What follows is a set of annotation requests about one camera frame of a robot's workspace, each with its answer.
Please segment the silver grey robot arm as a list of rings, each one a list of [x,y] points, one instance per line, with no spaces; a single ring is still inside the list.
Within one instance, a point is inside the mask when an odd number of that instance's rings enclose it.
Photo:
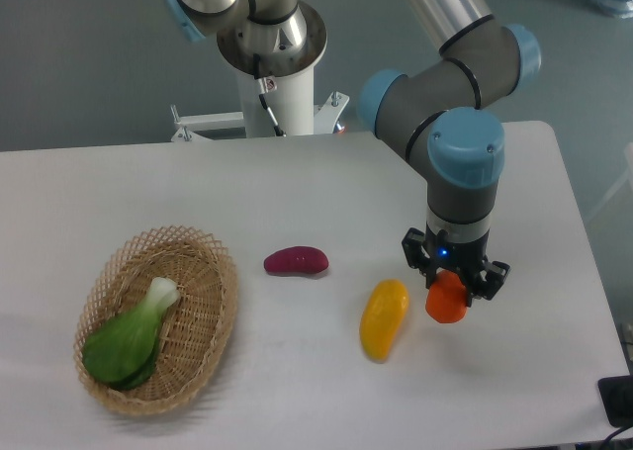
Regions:
[[[455,273],[468,300],[489,300],[509,266],[486,253],[504,131],[488,112],[538,74],[540,46],[519,25],[501,25],[485,0],[407,0],[439,53],[416,76],[383,70],[357,102],[364,126],[427,185],[424,230],[402,246],[428,285]],[[301,0],[164,0],[191,41],[216,39],[239,82],[250,137],[313,135],[314,68],[327,43],[319,13]]]

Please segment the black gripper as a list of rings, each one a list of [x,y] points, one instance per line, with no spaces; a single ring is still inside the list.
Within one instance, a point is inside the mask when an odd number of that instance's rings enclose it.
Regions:
[[[417,270],[430,289],[436,271],[457,273],[466,288],[466,306],[474,300],[491,301],[503,287],[510,266],[487,261],[488,217],[468,224],[451,223],[439,216],[426,218],[426,233],[411,227],[401,245],[407,265]]]

